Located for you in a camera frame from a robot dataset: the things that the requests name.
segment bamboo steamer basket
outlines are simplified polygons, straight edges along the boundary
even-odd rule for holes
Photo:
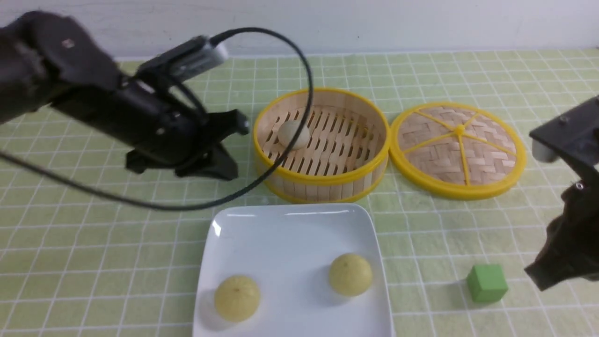
[[[283,153],[279,127],[302,118],[307,97],[307,89],[291,92],[258,115],[253,129],[258,174]],[[308,145],[290,152],[265,181],[273,193],[292,203],[353,202],[377,186],[391,142],[389,124],[373,103],[349,91],[316,88],[306,125]]]

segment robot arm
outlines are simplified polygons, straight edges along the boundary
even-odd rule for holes
[[[169,93],[224,62],[221,48],[197,37],[129,77],[74,19],[26,13],[0,28],[0,124],[50,104],[134,148],[126,156],[130,171],[235,179],[237,165],[220,142],[248,133],[245,116],[208,114],[197,100],[191,108]]]
[[[599,281],[599,97],[530,132],[533,157],[564,160],[580,181],[565,190],[562,215],[547,227],[546,243],[526,273],[540,290],[570,278]]]

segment green cube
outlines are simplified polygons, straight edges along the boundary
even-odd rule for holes
[[[507,282],[499,264],[476,264],[466,278],[472,301],[497,302],[507,292]]]

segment square plate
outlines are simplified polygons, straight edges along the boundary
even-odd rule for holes
[[[372,286],[338,295],[328,268],[339,255],[366,258]],[[214,292],[232,275],[253,278],[261,291],[256,313],[228,323]],[[210,226],[199,274],[194,337],[395,336],[379,243],[368,212],[356,204],[233,207]]]

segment bamboo steamer lid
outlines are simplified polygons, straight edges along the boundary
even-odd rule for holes
[[[430,103],[391,125],[391,158],[416,185],[475,200],[509,190],[526,166],[522,140],[494,115],[458,103]]]

